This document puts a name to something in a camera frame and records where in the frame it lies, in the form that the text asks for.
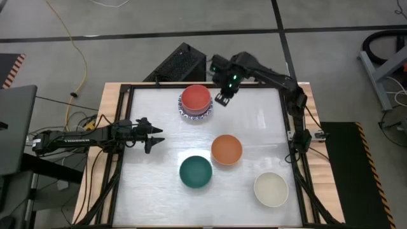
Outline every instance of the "black mat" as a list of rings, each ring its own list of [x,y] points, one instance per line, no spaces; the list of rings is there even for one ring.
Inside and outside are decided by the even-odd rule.
[[[11,86],[24,58],[24,54],[0,53],[0,89]]]
[[[346,224],[394,229],[382,185],[359,123],[322,122]]]

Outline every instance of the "bowl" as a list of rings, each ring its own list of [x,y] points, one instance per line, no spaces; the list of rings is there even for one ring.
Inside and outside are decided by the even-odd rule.
[[[190,156],[179,168],[181,181],[190,188],[201,188],[212,177],[212,166],[202,156]]]
[[[225,134],[215,138],[212,143],[211,153],[218,163],[233,165],[242,157],[243,147],[236,137]]]
[[[210,93],[208,88],[202,85],[191,85],[181,95],[184,110],[190,115],[201,115],[210,106]]]
[[[286,181],[274,172],[265,172],[254,182],[254,193],[257,199],[267,207],[279,207],[288,198]]]

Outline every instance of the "white bowl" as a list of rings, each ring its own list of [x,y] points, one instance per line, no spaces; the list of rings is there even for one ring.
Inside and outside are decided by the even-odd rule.
[[[267,207],[280,207],[288,198],[288,186],[278,174],[265,172],[256,178],[254,193]]]

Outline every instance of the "white table surface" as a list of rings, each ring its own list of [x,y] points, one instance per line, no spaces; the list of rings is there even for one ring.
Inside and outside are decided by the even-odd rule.
[[[209,89],[215,97],[219,89]],[[118,189],[113,226],[301,226],[279,93],[272,88],[241,88],[227,107],[214,102],[205,121],[183,118],[177,100],[183,89],[135,89],[130,120],[147,117],[164,131],[165,141],[127,148]],[[243,145],[234,166],[222,166],[210,156],[212,141],[231,134]],[[212,164],[213,175],[203,188],[192,189],[179,178],[189,156]],[[263,206],[253,191],[257,176],[275,172],[289,188],[285,204]]]

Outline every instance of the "yellow cable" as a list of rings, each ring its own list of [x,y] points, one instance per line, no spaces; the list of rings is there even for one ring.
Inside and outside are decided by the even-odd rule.
[[[61,22],[61,24],[64,26],[66,33],[68,33],[69,39],[71,40],[71,43],[73,45],[73,47],[79,52],[79,54],[81,54],[81,57],[83,59],[83,63],[85,64],[85,73],[83,75],[83,79],[81,84],[77,87],[77,89],[75,90],[75,93],[78,93],[78,91],[81,89],[81,87],[83,86],[83,84],[85,83],[86,78],[88,77],[88,63],[85,60],[85,56],[83,55],[83,53],[81,52],[81,50],[75,45],[74,40],[72,39],[71,33],[69,32],[68,28],[66,27],[64,21],[62,21],[61,17],[59,16],[59,14],[52,8],[51,4],[48,2],[48,0],[45,0],[45,2],[47,3],[47,5],[51,8],[51,10],[54,12],[55,16],[57,16],[57,18],[59,19],[59,21]],[[71,95],[71,98],[69,99],[69,104],[71,104],[72,100],[74,99],[74,97]],[[65,115],[65,126],[66,129],[69,131],[69,127],[67,125],[68,123],[68,116],[69,116],[69,110],[71,109],[71,105],[68,105],[67,109],[66,109],[66,115]]]

